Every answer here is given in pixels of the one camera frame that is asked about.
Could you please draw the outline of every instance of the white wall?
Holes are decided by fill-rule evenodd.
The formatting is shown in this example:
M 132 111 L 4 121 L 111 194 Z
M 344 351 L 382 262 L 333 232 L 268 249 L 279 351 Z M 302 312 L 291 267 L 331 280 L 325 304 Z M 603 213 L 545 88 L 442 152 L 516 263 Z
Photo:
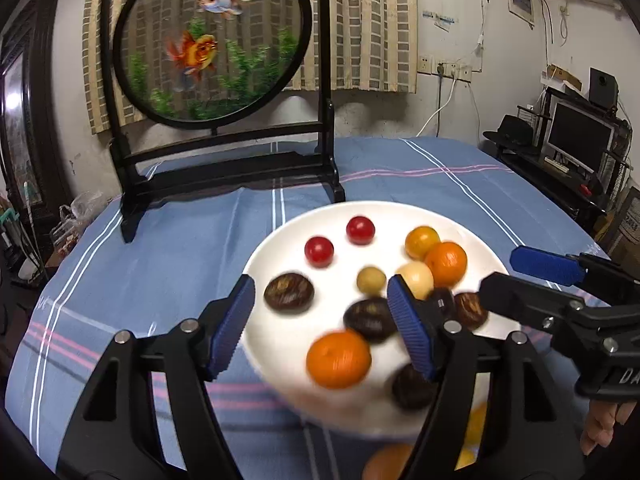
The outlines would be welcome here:
M 28 0 L 22 0 L 22 7 Z M 436 10 L 455 17 L 450 32 L 419 19 L 421 53 L 442 54 L 455 60 L 470 52 L 481 27 L 480 0 L 418 0 L 422 10 Z M 84 0 L 59 0 L 54 28 L 52 76 L 56 126 L 60 135 L 63 161 L 72 190 L 101 189 L 110 194 L 119 186 L 106 150 L 109 134 L 92 136 L 84 106 L 81 60 L 81 23 Z M 535 101 L 540 93 L 544 43 L 540 4 L 536 2 L 536 27 L 510 14 L 506 0 L 490 0 L 486 7 L 484 67 L 473 74 L 473 89 L 481 118 L 480 131 L 495 129 L 518 104 Z M 479 67 L 479 59 L 467 58 Z M 436 76 L 419 75 L 415 95 L 365 91 L 336 92 L 336 132 L 339 136 L 401 137 L 415 134 L 435 111 Z M 478 119 L 466 83 L 456 88 L 449 107 L 442 113 L 440 135 L 478 142 Z M 450 80 L 443 84 L 443 102 L 449 95 Z M 304 121 L 315 116 L 316 95 L 283 94 L 266 110 L 243 121 L 242 126 Z M 425 135 L 434 135 L 435 120 Z M 197 135 L 176 132 L 161 125 L 149 128 L 142 123 L 131 129 L 132 149 L 149 148 L 175 139 Z
M 560 35 L 560 7 L 566 0 L 548 0 L 554 26 L 554 44 L 549 44 L 549 62 L 567 69 L 589 86 L 590 68 L 613 74 L 636 135 L 629 154 L 635 167 L 632 176 L 640 180 L 640 34 L 624 11 L 569 0 L 568 37 L 564 46 Z M 624 118 L 619 110 L 618 116 Z

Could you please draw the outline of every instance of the cherry tomato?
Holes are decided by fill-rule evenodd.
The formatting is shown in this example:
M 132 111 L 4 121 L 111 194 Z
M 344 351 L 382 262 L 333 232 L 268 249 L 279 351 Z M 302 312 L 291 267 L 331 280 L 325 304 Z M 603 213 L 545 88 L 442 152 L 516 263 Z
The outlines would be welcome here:
M 352 244 L 367 245 L 375 234 L 376 227 L 366 216 L 354 216 L 347 224 L 347 236 Z
M 305 256 L 312 266 L 326 267 L 334 259 L 334 245 L 323 236 L 314 236 L 305 244 Z

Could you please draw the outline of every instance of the human hand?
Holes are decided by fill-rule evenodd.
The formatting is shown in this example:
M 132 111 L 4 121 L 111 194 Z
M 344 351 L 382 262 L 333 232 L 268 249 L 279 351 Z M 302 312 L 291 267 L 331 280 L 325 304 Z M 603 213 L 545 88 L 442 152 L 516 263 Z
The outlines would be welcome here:
M 589 401 L 589 413 L 580 437 L 580 449 L 588 455 L 597 445 L 607 447 L 613 439 L 613 425 L 625 424 L 636 406 L 635 402 L 618 405 L 602 400 Z

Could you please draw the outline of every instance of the blue tablecloth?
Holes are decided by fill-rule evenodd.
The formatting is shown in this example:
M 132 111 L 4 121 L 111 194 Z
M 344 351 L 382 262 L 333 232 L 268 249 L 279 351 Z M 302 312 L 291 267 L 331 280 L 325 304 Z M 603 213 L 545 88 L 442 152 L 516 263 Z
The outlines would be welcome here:
M 313 150 L 312 143 L 272 142 L 225 155 L 167 161 L 153 174 L 223 156 Z M 430 209 L 461 223 L 509 266 L 526 244 L 558 253 L 600 249 L 535 188 L 474 147 L 455 140 L 337 139 L 335 155 L 348 200 L 388 200 Z M 329 202 L 320 185 L 241 188 L 219 196 L 169 202 L 148 211 L 131 244 L 120 235 L 119 200 L 87 229 L 46 286 L 18 349 L 6 409 L 39 456 L 55 469 L 74 406 L 110 338 L 164 333 L 226 296 L 258 244 L 274 229 Z M 580 424 L 573 365 L 527 329 Z M 242 349 L 229 370 L 208 384 L 230 450 L 247 480 L 357 479 L 381 442 L 366 442 L 309 424 L 255 375 Z M 163 377 L 154 378 L 162 446 L 182 466 Z

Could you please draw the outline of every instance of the plate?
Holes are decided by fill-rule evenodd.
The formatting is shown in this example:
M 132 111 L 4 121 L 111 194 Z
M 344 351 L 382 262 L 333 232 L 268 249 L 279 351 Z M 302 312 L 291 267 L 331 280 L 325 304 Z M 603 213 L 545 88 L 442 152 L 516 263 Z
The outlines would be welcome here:
M 367 246 L 356 246 L 346 236 L 347 222 L 367 216 L 376 236 Z M 409 261 L 404 239 L 420 225 L 432 226 L 441 240 L 452 240 L 466 251 L 468 268 L 454 292 L 477 291 L 480 281 L 494 271 L 507 273 L 494 252 L 462 225 L 434 212 L 394 202 L 345 202 L 309 211 L 290 220 L 254 251 L 244 272 L 255 280 L 255 306 L 242 335 L 249 362 L 294 410 L 329 428 L 368 438 L 404 438 L 420 432 L 428 408 L 405 413 L 390 396 L 390 377 L 409 362 L 402 338 L 396 334 L 371 346 L 372 364 L 367 377 L 345 390 L 327 390 L 306 373 L 306 352 L 318 337 L 343 329 L 345 310 L 364 295 L 356 288 L 356 276 L 366 265 L 379 267 L 387 277 Z M 311 267 L 304 247 L 312 236 L 324 236 L 335 254 L 325 269 Z M 300 316 L 283 316 L 264 302 L 267 284 L 284 272 L 300 272 L 314 284 L 316 294 L 309 310 Z M 520 325 L 497 314 L 476 333 L 506 338 Z M 474 408 L 485 402 L 489 375 L 478 374 Z

